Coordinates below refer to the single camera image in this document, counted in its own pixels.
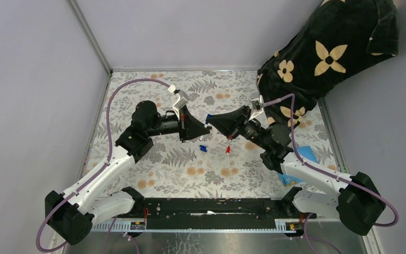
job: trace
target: metal frame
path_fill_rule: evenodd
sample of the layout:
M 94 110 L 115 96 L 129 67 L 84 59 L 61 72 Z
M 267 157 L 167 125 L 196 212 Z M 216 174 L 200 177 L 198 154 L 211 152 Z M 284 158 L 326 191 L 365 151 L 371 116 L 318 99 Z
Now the metal frame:
M 337 161 L 337 166 L 339 167 L 340 171 L 348 173 L 346 160 L 343 155 L 342 147 L 340 146 L 340 143 L 338 141 L 338 135 L 336 134 L 334 125 L 331 121 L 328 106 L 326 104 L 326 99 L 321 98 L 318 101 L 318 105 L 320 107 L 321 117 L 323 118 L 323 122 L 325 123 L 326 132 L 329 137 L 329 142 L 333 150 L 334 158 Z
M 80 9 L 80 6 L 78 5 L 76 0 L 66 0 L 68 3 L 73 15 L 76 17 L 78 24 L 80 25 L 85 37 L 87 38 L 89 45 L 93 49 L 94 53 L 96 54 L 100 64 L 102 65 L 103 69 L 106 71 L 108 74 L 108 80 L 106 87 L 101 95 L 100 102 L 99 102 L 99 108 L 96 112 L 96 116 L 94 119 L 94 124 L 93 124 L 93 130 L 89 136 L 88 143 L 87 144 L 92 144 L 95 136 L 95 131 L 96 131 L 96 126 L 100 120 L 100 116 L 102 115 L 102 110 L 103 110 L 103 103 L 105 102 L 105 96 L 107 94 L 108 88 L 109 88 L 109 82 L 112 76 L 112 73 L 114 71 L 252 71 L 252 70 L 258 70 L 260 66 L 251 66 L 251 67 L 204 67 L 204 68 L 193 68 L 193 67 L 182 67 L 182 68 L 117 68 L 117 69 L 112 69 L 111 65 L 109 64 L 107 58 L 105 57 L 102 49 L 99 46 L 99 43 L 97 42 L 97 39 L 95 38 L 91 28 L 89 27 L 88 22 L 85 19 L 85 16 L 83 15 L 83 12 Z M 342 148 L 339 144 L 339 138 L 338 135 L 336 134 L 335 128 L 332 124 L 331 117 L 329 114 L 329 110 L 326 104 L 326 100 L 324 98 L 321 98 L 319 100 L 319 106 L 320 106 L 320 111 L 321 111 L 321 116 L 323 118 L 323 121 L 325 123 L 326 127 L 326 132 L 329 136 L 329 141 L 331 144 L 331 147 L 333 149 L 333 154 L 334 158 L 337 161 L 338 167 L 341 169 L 341 171 L 348 172 L 348 167 L 346 164 L 346 159 L 343 155 Z M 89 155 L 90 152 L 90 146 L 87 145 L 86 152 L 84 154 L 83 160 L 82 160 L 82 165 L 86 162 L 86 158 Z M 79 180 L 83 174 L 84 167 L 81 168 L 77 180 Z M 50 241 L 50 248 L 57 246 L 60 241 L 62 240 L 59 235 L 54 232 L 52 236 L 52 240 Z M 384 254 L 381 242 L 379 240 L 379 236 L 377 235 L 377 231 L 375 228 L 373 228 L 370 233 L 363 237 L 366 250 L 368 253 L 378 253 L 378 254 Z M 67 254 L 69 252 L 69 245 L 66 245 L 63 249 L 57 250 L 53 252 L 54 254 Z
M 83 30 L 83 33 L 85 34 L 86 39 L 88 39 L 88 42 L 91 45 L 91 48 L 94 50 L 94 53 L 99 59 L 100 64 L 105 69 L 106 73 L 108 75 L 111 75 L 112 73 L 111 66 L 109 65 L 108 60 L 106 59 L 104 53 L 102 52 L 99 43 L 97 43 L 96 37 L 94 37 L 94 34 L 91 31 L 91 28 L 89 27 L 88 22 L 86 21 L 85 16 L 83 15 L 83 12 L 81 12 L 80 6 L 78 5 L 77 1 L 66 0 L 66 2 L 68 3 L 72 13 L 76 17 L 77 23 Z
M 256 71 L 261 66 L 251 67 L 171 67 L 171 68 L 115 68 L 113 72 L 132 71 Z

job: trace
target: wire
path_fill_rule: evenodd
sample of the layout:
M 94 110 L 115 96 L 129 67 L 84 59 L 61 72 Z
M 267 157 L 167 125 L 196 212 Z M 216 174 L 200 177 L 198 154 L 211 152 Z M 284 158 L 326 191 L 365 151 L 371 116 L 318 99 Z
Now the wire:
M 116 223 L 116 220 L 117 220 L 117 216 L 114 216 L 114 220 L 111 223 L 111 225 L 109 226 L 108 231 L 106 232 L 105 243 L 104 243 L 104 254 L 106 253 L 106 244 L 108 242 L 109 234 L 111 233 L 111 229 L 113 228 L 114 223 Z
M 306 220 L 304 221 L 304 238 L 307 241 L 307 244 L 309 245 L 309 247 L 316 253 L 318 254 L 318 252 L 315 250 L 315 248 L 312 246 L 312 243 L 310 243 L 309 240 L 315 240 L 315 241 L 319 241 L 319 242 L 323 242 L 326 243 L 328 245 L 330 245 L 332 248 L 334 248 L 339 254 L 342 254 L 342 252 L 340 251 L 340 249 L 338 249 L 335 245 L 333 245 L 331 242 L 326 241 L 324 239 L 321 238 L 317 238 L 317 237 L 310 237 L 307 235 L 307 221 L 309 220 L 309 218 L 313 215 L 313 213 L 309 213 L 309 215 L 307 215 Z
M 44 227 L 47 225 L 48 221 L 52 218 L 53 214 L 63 205 L 65 204 L 68 200 L 70 200 L 72 197 L 74 197 L 75 195 L 78 195 L 78 193 L 84 189 L 89 183 L 91 183 L 96 177 L 98 177 L 100 175 L 100 173 L 102 173 L 102 171 L 104 171 L 104 169 L 109 165 L 111 156 L 113 155 L 113 140 L 111 139 L 111 129 L 109 126 L 109 109 L 111 107 L 111 102 L 114 99 L 114 96 L 116 96 L 116 94 L 124 87 L 136 83 L 136 82 L 142 82 L 142 81 L 151 81 L 151 82 L 156 82 L 159 83 L 167 88 L 170 87 L 169 84 L 162 82 L 160 80 L 156 80 L 156 79 L 152 79 L 152 78 L 139 78 L 139 79 L 133 79 L 130 80 L 128 82 L 125 82 L 124 84 L 120 85 L 120 87 L 118 87 L 113 94 L 111 95 L 111 97 L 109 98 L 107 107 L 106 107 L 106 131 L 107 131 L 107 135 L 108 135 L 108 144 L 109 144 L 109 152 L 108 152 L 108 157 L 107 160 L 108 162 L 104 163 L 104 165 L 99 169 L 99 171 L 97 171 L 93 176 L 91 176 L 86 182 L 84 182 L 80 187 L 78 187 L 75 191 L 75 193 L 71 193 L 68 197 L 66 197 L 63 201 L 61 201 L 58 205 L 56 205 L 52 211 L 48 214 L 48 216 L 46 216 L 46 218 L 44 219 L 44 221 L 41 223 L 40 228 L 38 229 L 38 233 L 36 234 L 36 248 L 42 252 L 42 253 L 49 253 L 49 252 L 54 252 L 56 250 L 59 250 L 61 248 L 63 248 L 67 242 L 64 242 L 62 244 L 60 244 L 59 246 L 53 248 L 53 249 L 45 249 L 41 246 L 41 233 L 43 232 Z
M 342 181 L 343 183 L 347 183 L 349 185 L 352 185 L 352 186 L 354 186 L 354 187 L 356 187 L 356 188 L 358 188 L 358 189 L 360 189 L 360 190 L 362 190 L 364 192 L 367 192 L 368 194 L 372 195 L 373 197 L 379 199 L 381 202 L 385 203 L 391 209 L 391 211 L 393 211 L 394 220 L 392 222 L 390 222 L 390 223 L 387 223 L 387 224 L 375 223 L 374 224 L 375 226 L 389 227 L 389 226 L 396 225 L 398 223 L 398 221 L 399 221 L 399 213 L 396 210 L 396 207 L 394 207 L 388 200 L 384 199 L 382 196 L 380 196 L 379 194 L 375 193 L 374 191 L 372 191 L 372 190 L 370 190 L 368 188 L 365 188 L 365 187 L 363 187 L 363 186 L 361 186 L 359 184 L 356 184 L 356 183 L 354 183 L 352 181 L 349 181 L 349 180 L 346 180 L 344 178 L 337 177 L 336 175 L 334 175 L 332 173 L 326 172 L 326 171 L 324 171 L 322 169 L 319 169 L 319 168 L 317 168 L 315 166 L 312 166 L 311 164 L 308 164 L 307 162 L 304 162 L 302 156 L 299 154 L 299 152 L 297 150 L 297 143 L 296 143 L 296 140 L 295 140 L 295 132 L 294 132 L 294 126 L 293 126 L 293 108 L 294 108 L 294 105 L 295 105 L 295 94 L 288 94 L 288 95 L 285 95 L 285 96 L 283 96 L 281 98 L 278 98 L 278 99 L 275 99 L 273 101 L 269 101 L 267 103 L 264 103 L 264 107 L 271 106 L 273 104 L 279 103 L 279 102 L 281 102 L 281 101 L 283 101 L 283 100 L 285 100 L 287 98 L 290 98 L 290 97 L 292 97 L 292 102 L 291 102 L 291 105 L 290 105 L 290 128 L 291 128 L 293 149 L 294 149 L 294 152 L 295 152 L 295 155 L 297 156 L 297 158 L 304 165 L 309 167 L 310 169 L 313 169 L 316 172 L 322 173 L 322 174 L 327 175 L 329 177 L 332 177 L 334 179 L 338 178 L 337 180 Z
M 144 226 L 147 227 L 145 222 L 147 221 L 147 215 L 149 214 L 149 209 L 146 207 L 144 208 Z
M 129 235 L 129 234 L 127 234 L 127 236 L 128 236 L 129 241 L 133 240 L 134 245 L 136 246 L 136 253 L 140 254 L 141 252 L 139 251 L 139 244 L 137 243 L 136 239 L 134 237 L 132 237 L 131 235 Z
M 298 222 L 298 224 L 301 224 L 302 220 L 304 220 L 304 213 L 301 213 L 301 218 L 300 218 L 300 221 Z

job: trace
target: red wire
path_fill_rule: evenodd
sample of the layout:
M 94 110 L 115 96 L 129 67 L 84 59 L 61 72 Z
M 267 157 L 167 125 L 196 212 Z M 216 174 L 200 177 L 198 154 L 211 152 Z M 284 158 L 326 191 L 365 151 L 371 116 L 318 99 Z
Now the red wire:
M 303 213 L 301 213 L 301 218 L 300 218 L 299 224 L 301 224 L 302 220 L 304 220 L 304 214 Z
M 149 209 L 146 207 L 146 208 L 144 208 L 144 224 L 145 224 L 145 221 L 147 220 L 148 214 L 149 214 Z

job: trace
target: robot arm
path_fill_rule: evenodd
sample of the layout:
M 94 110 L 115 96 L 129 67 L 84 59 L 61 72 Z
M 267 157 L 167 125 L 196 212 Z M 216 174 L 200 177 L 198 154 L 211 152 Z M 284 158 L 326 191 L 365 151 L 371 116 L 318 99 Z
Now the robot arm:
M 130 212 L 135 205 L 128 191 L 122 190 L 110 197 L 96 200 L 103 190 L 120 172 L 135 165 L 153 147 L 152 136 L 178 133 L 181 141 L 191 140 L 209 134 L 210 128 L 193 117 L 185 104 L 187 95 L 173 88 L 178 95 L 173 111 L 160 116 L 156 105 L 150 101 L 140 102 L 132 115 L 131 125 L 120 135 L 113 147 L 109 161 L 102 160 L 86 176 L 65 189 L 61 194 L 55 191 L 45 198 L 47 216 L 64 197 L 77 193 L 64 203 L 48 221 L 68 243 L 80 242 L 98 224 L 119 214 Z
M 287 126 L 273 123 L 265 129 L 255 119 L 262 111 L 260 104 L 260 99 L 252 99 L 252 109 L 243 106 L 230 113 L 212 115 L 206 121 L 228 139 L 241 135 L 264 149 L 261 159 L 269 170 L 298 177 L 325 192 L 312 193 L 298 188 L 296 193 L 293 192 L 292 202 L 300 212 L 314 212 L 340 219 L 351 231 L 366 235 L 382 214 L 385 204 L 352 185 L 338 181 L 338 178 L 326 176 L 304 165 L 293 149 L 288 147 L 291 139 Z M 306 162 L 337 177 L 351 179 L 352 182 L 378 193 L 366 174 L 359 172 L 352 176 L 332 171 L 309 160 Z

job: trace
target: metal floor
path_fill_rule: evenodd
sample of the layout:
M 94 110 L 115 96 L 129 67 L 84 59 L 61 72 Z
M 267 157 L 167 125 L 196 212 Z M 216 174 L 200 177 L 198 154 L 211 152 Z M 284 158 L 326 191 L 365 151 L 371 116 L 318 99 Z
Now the metal floor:
M 308 235 L 332 242 L 343 254 L 367 253 L 362 237 L 339 222 L 309 222 Z M 71 246 L 68 254 L 102 254 L 105 234 L 92 232 L 81 243 Z M 142 254 L 252 254 L 313 253 L 305 239 L 289 240 L 283 234 L 255 233 L 144 233 L 136 238 Z M 320 254 L 337 253 L 326 244 L 312 241 Z M 121 233 L 111 233 L 106 254 L 136 253 L 134 242 Z

